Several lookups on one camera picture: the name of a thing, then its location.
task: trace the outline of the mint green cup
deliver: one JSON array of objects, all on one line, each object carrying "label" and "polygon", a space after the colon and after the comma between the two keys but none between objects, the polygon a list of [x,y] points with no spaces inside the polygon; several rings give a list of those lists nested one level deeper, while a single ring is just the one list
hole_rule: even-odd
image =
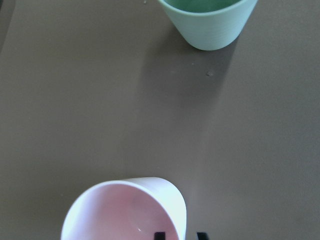
[{"label": "mint green cup", "polygon": [[238,37],[258,0],[158,1],[191,46],[212,51]]}]

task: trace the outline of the white cup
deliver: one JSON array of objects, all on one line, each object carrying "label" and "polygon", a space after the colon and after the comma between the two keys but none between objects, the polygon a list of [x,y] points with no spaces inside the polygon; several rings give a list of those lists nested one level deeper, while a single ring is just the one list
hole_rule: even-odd
[{"label": "white cup", "polygon": [[186,204],[169,181],[141,177],[99,183],[68,211],[61,240],[185,240]]}]

